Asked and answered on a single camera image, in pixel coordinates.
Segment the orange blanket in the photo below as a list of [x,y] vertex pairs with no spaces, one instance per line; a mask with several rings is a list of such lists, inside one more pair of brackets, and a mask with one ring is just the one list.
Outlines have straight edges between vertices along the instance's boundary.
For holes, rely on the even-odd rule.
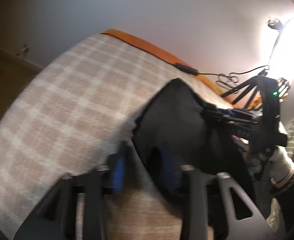
[[[187,65],[187,66],[190,66],[189,64],[187,64],[186,62],[180,60],[179,58],[177,58],[176,56],[170,54],[169,52],[161,49],[161,48],[158,48],[157,46],[147,42],[147,41],[144,41],[140,38],[137,38],[133,35],[130,35],[128,33],[124,33],[124,32],[121,32],[121,31],[118,31],[118,30],[115,30],[115,29],[109,29],[109,30],[106,30],[104,33],[107,33],[107,34],[112,34],[114,35],[115,37],[121,39],[121,40],[124,40],[136,47],[139,47],[140,49],[143,49],[147,52],[150,52],[158,57],[160,57],[161,59],[163,60],[166,60],[167,62],[170,62],[170,63],[181,63],[181,64],[184,64],[184,65]],[[198,75],[196,76],[196,78],[198,80],[200,80],[202,83],[204,83],[207,87],[209,87],[212,91],[214,91],[217,95],[221,95],[223,93],[222,89],[217,86],[214,82],[212,82],[211,80],[209,80],[207,77],[205,77],[204,75]],[[224,98],[227,102],[231,103],[232,99],[230,99],[229,97],[225,97]]]

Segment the bright light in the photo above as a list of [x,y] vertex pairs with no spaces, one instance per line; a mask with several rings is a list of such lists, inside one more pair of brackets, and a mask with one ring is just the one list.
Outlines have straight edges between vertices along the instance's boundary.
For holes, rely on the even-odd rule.
[[294,78],[294,18],[289,20],[279,37],[270,59],[269,77],[285,78],[292,82]]

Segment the plaid blanket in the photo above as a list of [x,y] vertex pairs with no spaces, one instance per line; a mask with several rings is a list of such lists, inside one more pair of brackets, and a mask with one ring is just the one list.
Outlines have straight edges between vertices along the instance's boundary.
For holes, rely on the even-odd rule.
[[[27,86],[0,123],[0,229],[12,239],[49,187],[131,144],[134,119],[180,77],[221,108],[193,76],[120,40],[96,34],[58,57]],[[166,205],[137,155],[120,195],[106,197],[110,239],[178,239],[181,219]]]

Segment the black bag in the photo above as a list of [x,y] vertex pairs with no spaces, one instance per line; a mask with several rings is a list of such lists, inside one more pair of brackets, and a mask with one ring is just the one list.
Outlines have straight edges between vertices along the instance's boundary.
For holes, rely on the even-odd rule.
[[255,202],[251,177],[240,150],[224,124],[211,121],[202,100],[181,79],[171,80],[136,119],[132,141],[162,195],[182,204],[181,165],[204,173],[228,172]]

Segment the wrist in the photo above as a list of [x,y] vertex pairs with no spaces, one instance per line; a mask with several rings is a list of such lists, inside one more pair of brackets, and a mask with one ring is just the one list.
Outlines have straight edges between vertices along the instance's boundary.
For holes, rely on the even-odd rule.
[[294,176],[294,163],[292,162],[291,163],[291,166],[290,166],[290,169],[288,171],[288,174],[280,181],[275,181],[274,178],[271,178],[271,184],[277,188],[277,189],[280,189],[282,188],[283,186],[285,186],[289,181],[290,179]]

